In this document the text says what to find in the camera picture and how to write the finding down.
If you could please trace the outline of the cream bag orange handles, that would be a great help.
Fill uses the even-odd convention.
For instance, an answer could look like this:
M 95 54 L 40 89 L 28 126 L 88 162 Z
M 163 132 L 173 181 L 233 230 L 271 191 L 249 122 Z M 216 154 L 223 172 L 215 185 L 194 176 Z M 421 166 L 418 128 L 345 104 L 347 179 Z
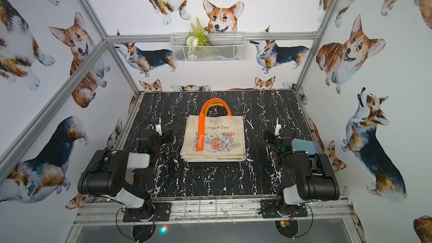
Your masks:
M 180 156 L 190 163 L 245 161 L 244 117 L 232 115 L 222 99 L 208 100 L 187 117 Z

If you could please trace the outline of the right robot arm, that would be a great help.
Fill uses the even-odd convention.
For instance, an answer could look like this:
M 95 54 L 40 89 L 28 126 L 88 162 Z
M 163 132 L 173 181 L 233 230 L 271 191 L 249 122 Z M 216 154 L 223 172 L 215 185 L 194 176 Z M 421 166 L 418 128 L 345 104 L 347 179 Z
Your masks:
M 278 134 L 265 131 L 264 140 L 271 146 L 275 164 L 295 179 L 294 185 L 279 195 L 282 205 L 339 199 L 340 188 L 330 161 L 318 152 L 315 142 L 295 138 L 292 132 L 282 129 Z

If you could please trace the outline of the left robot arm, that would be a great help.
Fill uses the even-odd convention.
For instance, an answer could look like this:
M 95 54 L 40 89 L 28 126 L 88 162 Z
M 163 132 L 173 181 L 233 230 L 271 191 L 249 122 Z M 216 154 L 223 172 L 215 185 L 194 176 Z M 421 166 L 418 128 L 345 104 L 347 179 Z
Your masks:
M 174 140 L 173 132 L 160 135 L 152 129 L 144 130 L 138 141 L 140 152 L 128 150 L 98 150 L 94 153 L 78 181 L 78 192 L 91 197 L 116 201 L 130 210 L 152 214 L 154 207 L 150 194 L 129 183 L 127 172 L 146 169 L 162 145 Z

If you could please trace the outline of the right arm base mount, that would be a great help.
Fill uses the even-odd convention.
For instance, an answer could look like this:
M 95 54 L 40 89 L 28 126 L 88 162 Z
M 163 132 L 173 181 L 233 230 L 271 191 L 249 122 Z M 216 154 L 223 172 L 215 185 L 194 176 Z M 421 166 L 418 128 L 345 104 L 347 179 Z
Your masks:
M 301 205 L 287 205 L 284 202 L 273 200 L 261 200 L 260 210 L 258 215 L 264 219 L 267 218 L 290 218 L 290 217 L 307 217 L 306 206 Z

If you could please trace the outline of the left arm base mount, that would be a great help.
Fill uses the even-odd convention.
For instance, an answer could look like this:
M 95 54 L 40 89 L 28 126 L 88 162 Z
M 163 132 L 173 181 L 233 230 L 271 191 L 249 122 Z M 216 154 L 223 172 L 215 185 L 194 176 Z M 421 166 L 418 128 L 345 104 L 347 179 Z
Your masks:
M 151 206 L 144 205 L 142 208 L 130 209 L 126 208 L 123 222 L 165 222 L 169 221 L 171 214 L 171 202 L 157 202 Z

